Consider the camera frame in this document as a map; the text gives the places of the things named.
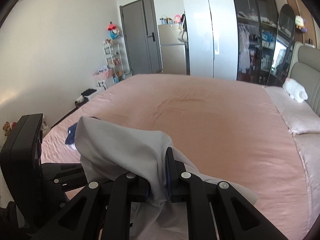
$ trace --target wardrobe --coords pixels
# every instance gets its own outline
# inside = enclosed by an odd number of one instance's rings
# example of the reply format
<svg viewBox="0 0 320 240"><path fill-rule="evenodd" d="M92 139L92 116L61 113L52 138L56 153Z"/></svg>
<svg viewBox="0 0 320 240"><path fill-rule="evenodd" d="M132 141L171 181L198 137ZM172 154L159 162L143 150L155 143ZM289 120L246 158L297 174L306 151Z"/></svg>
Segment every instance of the wardrobe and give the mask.
<svg viewBox="0 0 320 240"><path fill-rule="evenodd" d="M267 84L275 51L275 0L183 0L190 75Z"/></svg>

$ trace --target refrigerator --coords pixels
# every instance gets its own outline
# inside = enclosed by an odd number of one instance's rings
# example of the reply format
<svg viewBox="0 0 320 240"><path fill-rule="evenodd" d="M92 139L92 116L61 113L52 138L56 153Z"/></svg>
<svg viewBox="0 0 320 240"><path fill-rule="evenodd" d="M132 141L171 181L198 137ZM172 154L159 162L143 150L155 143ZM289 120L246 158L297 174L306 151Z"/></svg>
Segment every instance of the refrigerator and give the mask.
<svg viewBox="0 0 320 240"><path fill-rule="evenodd" d="M165 74L187 75L186 46L178 40L179 24L159 25L162 70Z"/></svg>

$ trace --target screw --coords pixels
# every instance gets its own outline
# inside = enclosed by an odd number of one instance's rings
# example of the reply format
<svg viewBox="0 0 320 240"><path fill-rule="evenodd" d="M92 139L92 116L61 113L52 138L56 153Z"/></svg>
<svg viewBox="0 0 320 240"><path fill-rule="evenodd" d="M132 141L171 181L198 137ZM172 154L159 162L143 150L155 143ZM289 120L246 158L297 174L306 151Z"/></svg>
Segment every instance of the screw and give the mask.
<svg viewBox="0 0 320 240"><path fill-rule="evenodd" d="M181 177L183 177L184 179L189 179L189 178L191 178L191 173L183 172L183 173L181 173Z"/></svg>
<svg viewBox="0 0 320 240"><path fill-rule="evenodd" d="M94 189L99 186L99 183L96 181L92 181L89 183L89 188Z"/></svg>
<svg viewBox="0 0 320 240"><path fill-rule="evenodd" d="M133 178L135 178L136 177L136 174L134 174L134 173L132 173L132 172L128 172L127 173L127 178L128 179L133 179Z"/></svg>
<svg viewBox="0 0 320 240"><path fill-rule="evenodd" d="M229 187L229 184L227 182L220 182L219 187L222 189L227 189Z"/></svg>

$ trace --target mirror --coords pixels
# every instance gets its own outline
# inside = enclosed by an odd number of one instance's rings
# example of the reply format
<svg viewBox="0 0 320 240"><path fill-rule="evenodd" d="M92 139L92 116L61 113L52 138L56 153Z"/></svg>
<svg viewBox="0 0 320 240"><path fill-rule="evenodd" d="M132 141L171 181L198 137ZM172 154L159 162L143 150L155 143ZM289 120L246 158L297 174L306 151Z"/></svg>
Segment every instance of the mirror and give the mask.
<svg viewBox="0 0 320 240"><path fill-rule="evenodd" d="M275 52L268 86L282 87L288 76L295 35L295 15L290 5L285 4L280 11Z"/></svg>

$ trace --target headboard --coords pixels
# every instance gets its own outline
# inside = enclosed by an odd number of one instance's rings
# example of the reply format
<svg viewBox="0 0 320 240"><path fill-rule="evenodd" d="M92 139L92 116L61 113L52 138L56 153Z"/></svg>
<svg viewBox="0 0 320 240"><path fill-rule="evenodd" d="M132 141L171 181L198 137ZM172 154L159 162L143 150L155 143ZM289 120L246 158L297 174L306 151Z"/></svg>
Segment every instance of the headboard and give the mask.
<svg viewBox="0 0 320 240"><path fill-rule="evenodd" d="M297 42L288 77L304 86L308 94L307 103L320 116L320 50Z"/></svg>

